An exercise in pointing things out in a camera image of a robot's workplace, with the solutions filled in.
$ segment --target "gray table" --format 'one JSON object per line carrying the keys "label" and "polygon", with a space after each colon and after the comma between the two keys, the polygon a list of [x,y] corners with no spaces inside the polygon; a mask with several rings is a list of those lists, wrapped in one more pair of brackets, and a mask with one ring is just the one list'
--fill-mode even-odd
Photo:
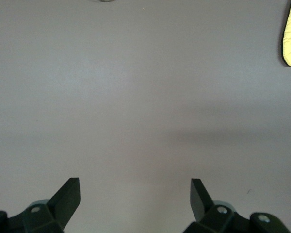
{"label": "gray table", "polygon": [[291,230],[287,0],[0,0],[0,209],[80,177],[67,233],[180,233],[190,178]]}

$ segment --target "black mechanical part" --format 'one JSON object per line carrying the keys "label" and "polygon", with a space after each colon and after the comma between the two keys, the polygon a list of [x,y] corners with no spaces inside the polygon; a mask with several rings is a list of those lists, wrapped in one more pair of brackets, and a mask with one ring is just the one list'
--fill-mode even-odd
{"label": "black mechanical part", "polygon": [[46,204],[35,204],[11,218],[0,211],[0,233],[63,233],[80,200],[80,181],[70,178]]}
{"label": "black mechanical part", "polygon": [[250,220],[224,205],[215,205],[200,179],[191,180],[191,207],[196,222],[183,233],[290,233],[274,215],[253,213]]}

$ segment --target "silver screw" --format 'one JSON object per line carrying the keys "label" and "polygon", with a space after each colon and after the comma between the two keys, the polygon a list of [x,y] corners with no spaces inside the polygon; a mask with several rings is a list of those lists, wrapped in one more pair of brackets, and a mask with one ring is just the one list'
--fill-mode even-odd
{"label": "silver screw", "polygon": [[221,214],[226,214],[227,213],[227,209],[225,207],[223,207],[223,206],[218,207],[217,210]]}
{"label": "silver screw", "polygon": [[38,212],[40,210],[40,207],[34,207],[31,209],[31,213]]}
{"label": "silver screw", "polygon": [[265,215],[259,215],[258,216],[258,219],[261,221],[261,222],[266,222],[266,223],[269,223],[270,222],[270,219],[265,216]]}

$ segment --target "gray surface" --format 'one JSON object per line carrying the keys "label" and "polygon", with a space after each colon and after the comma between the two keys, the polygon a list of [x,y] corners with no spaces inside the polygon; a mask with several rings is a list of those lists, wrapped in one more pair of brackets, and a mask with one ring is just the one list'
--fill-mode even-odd
{"label": "gray surface", "polygon": [[0,0],[0,209],[80,177],[67,233],[180,233],[194,177],[291,230],[288,7]]}

